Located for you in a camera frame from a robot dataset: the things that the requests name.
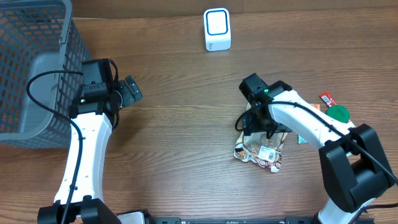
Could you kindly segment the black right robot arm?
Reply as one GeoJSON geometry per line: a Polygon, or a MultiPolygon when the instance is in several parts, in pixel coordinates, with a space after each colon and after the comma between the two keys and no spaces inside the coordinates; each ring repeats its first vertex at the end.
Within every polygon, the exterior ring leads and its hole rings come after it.
{"type": "Polygon", "coordinates": [[[283,81],[268,85],[253,73],[242,80],[239,90],[248,105],[235,123],[241,134],[235,158],[277,173],[290,132],[319,153],[329,199],[314,217],[287,217],[285,223],[372,223],[360,216],[377,209],[373,200],[397,184],[375,130],[328,116],[283,81]]]}

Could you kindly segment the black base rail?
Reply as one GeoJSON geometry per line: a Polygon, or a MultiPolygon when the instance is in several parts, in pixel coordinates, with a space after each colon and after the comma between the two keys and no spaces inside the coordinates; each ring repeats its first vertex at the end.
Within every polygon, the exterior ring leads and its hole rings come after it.
{"type": "Polygon", "coordinates": [[[313,224],[314,217],[285,217],[276,219],[181,219],[153,217],[147,210],[133,210],[116,215],[122,224],[313,224]]]}

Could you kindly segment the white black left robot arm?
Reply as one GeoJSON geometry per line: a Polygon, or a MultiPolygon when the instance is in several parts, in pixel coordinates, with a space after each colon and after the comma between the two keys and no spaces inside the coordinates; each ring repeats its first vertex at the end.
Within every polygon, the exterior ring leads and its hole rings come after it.
{"type": "Polygon", "coordinates": [[[83,78],[64,117],[71,126],[70,148],[53,205],[40,208],[38,223],[150,223],[143,210],[117,215],[103,199],[103,170],[109,138],[121,109],[142,98],[133,77],[121,80],[110,59],[85,61],[83,78]]]}

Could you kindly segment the white barcode scanner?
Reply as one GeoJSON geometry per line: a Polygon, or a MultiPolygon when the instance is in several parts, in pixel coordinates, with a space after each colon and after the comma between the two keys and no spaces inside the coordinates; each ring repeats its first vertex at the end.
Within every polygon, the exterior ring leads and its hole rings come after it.
{"type": "Polygon", "coordinates": [[[226,8],[207,9],[203,14],[205,47],[214,52],[231,48],[231,24],[226,8]]]}

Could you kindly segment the grey plastic mesh basket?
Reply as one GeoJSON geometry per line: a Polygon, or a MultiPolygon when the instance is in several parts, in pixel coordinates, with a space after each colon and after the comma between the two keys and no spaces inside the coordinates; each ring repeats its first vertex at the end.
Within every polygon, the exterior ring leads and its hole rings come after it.
{"type": "Polygon", "coordinates": [[[1,1],[1,143],[69,146],[70,123],[39,105],[67,115],[92,59],[72,16],[69,0],[1,1]]]}

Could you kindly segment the green lid jar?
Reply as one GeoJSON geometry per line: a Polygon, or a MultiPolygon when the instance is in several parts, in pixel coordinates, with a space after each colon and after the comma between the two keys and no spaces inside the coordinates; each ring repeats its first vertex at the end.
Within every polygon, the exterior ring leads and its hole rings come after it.
{"type": "Polygon", "coordinates": [[[349,111],[342,105],[333,105],[326,110],[326,114],[342,123],[348,123],[350,121],[349,111]]]}

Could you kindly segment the white snack wrapper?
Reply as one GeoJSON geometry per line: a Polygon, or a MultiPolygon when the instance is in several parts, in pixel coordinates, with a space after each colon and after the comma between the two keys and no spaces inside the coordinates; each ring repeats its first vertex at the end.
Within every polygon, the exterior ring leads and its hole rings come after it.
{"type": "Polygon", "coordinates": [[[267,139],[266,132],[241,133],[234,148],[233,156],[243,162],[253,162],[258,166],[278,173],[282,165],[282,148],[287,133],[275,133],[267,139]]]}

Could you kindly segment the teal tissue packet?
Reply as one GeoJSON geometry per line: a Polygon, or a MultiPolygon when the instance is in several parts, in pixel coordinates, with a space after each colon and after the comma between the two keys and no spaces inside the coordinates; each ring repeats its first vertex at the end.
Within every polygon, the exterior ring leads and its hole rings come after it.
{"type": "Polygon", "coordinates": [[[307,141],[303,137],[298,136],[298,144],[302,144],[302,143],[307,143],[307,141]]]}

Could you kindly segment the red snack bar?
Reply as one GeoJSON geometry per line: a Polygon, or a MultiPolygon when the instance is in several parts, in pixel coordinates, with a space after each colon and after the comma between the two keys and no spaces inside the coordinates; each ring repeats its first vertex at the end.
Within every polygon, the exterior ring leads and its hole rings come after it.
{"type": "Polygon", "coordinates": [[[320,95],[320,99],[326,104],[328,108],[337,105],[336,101],[331,97],[329,91],[326,91],[320,95]]]}

